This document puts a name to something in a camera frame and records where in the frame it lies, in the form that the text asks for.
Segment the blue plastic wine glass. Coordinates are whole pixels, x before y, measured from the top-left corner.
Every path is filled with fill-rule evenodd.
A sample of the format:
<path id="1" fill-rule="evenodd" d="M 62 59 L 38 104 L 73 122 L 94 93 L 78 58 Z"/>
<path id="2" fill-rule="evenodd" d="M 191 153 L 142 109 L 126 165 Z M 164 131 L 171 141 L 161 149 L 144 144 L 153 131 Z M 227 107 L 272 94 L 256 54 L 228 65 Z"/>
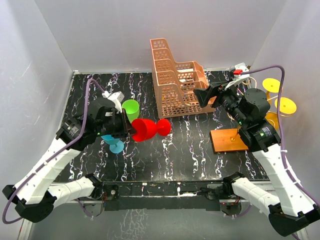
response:
<path id="1" fill-rule="evenodd" d="M 109 145 L 109 150 L 113 154 L 119 154 L 124 150 L 125 145 L 119 138 L 114 138 L 111 135 L 103 135 L 101 138 Z"/>

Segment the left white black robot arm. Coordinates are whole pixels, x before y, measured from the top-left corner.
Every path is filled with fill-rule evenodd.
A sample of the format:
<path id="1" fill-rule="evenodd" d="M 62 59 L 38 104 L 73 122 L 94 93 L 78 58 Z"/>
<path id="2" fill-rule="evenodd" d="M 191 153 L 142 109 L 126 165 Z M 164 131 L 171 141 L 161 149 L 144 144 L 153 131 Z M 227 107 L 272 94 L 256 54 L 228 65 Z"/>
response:
<path id="1" fill-rule="evenodd" d="M 99 199 L 103 183 L 93 174 L 53 185 L 61 171 L 96 138 L 110 135 L 128 137 L 134 133 L 126 111 L 117 98 L 97 98 L 85 103 L 83 114 L 64 121 L 51 145 L 32 170 L 2 193 L 21 219 L 38 223 L 54 208 L 79 198 Z"/>

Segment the green plastic wine glass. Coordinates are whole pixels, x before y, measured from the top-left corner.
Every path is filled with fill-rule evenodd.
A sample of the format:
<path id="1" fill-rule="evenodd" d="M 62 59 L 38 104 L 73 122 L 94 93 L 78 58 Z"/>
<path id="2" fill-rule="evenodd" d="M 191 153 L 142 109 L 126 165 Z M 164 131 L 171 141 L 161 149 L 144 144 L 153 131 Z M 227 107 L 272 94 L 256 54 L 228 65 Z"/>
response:
<path id="1" fill-rule="evenodd" d="M 127 118 L 130 123 L 137 119 L 140 115 L 140 105 L 134 99 L 128 99 L 124 101 L 121 107 L 125 109 Z"/>

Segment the red plastic wine glass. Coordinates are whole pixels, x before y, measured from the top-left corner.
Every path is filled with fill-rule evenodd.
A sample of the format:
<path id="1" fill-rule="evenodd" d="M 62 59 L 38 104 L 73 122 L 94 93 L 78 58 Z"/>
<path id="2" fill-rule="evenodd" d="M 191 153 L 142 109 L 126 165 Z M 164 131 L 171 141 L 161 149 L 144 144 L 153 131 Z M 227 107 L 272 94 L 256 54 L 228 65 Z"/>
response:
<path id="1" fill-rule="evenodd" d="M 171 123 L 167 119 L 160 119 L 154 122 L 146 118 L 137 118 L 131 123 L 136 130 L 132 136 L 136 142 L 143 142 L 153 138 L 156 134 L 166 137 L 171 132 Z"/>

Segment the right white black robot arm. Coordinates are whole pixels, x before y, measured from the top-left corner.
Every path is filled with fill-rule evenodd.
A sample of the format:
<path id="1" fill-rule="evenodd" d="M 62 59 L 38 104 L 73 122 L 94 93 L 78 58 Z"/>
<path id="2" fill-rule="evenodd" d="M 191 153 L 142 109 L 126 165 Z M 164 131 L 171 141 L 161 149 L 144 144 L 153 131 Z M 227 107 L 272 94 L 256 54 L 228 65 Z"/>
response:
<path id="1" fill-rule="evenodd" d="M 236 172 L 223 179 L 223 194 L 233 199 L 246 199 L 264 213 L 274 230 L 286 237 L 320 219 L 320 206 L 292 180 L 288 161 L 282 157 L 281 138 L 276 129 L 266 120 L 270 109 L 267 95 L 257 88 L 248 89 L 242 97 L 237 87 L 225 88 L 226 83 L 210 84 L 208 88 L 196 88 L 194 94 L 200 107 L 208 105 L 223 107 L 239 124 L 240 139 L 262 165 L 276 195 L 268 193 L 250 182 L 242 173 Z"/>

